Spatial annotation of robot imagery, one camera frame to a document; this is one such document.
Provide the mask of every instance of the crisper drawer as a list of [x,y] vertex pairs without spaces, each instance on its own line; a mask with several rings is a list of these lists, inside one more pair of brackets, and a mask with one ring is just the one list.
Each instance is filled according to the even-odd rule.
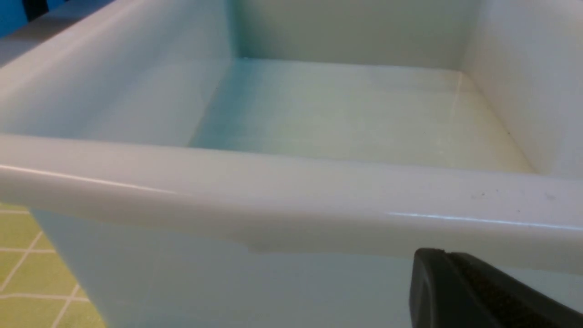
[[116,0],[0,69],[0,198],[111,327],[410,327],[420,247],[582,311],[582,18]]

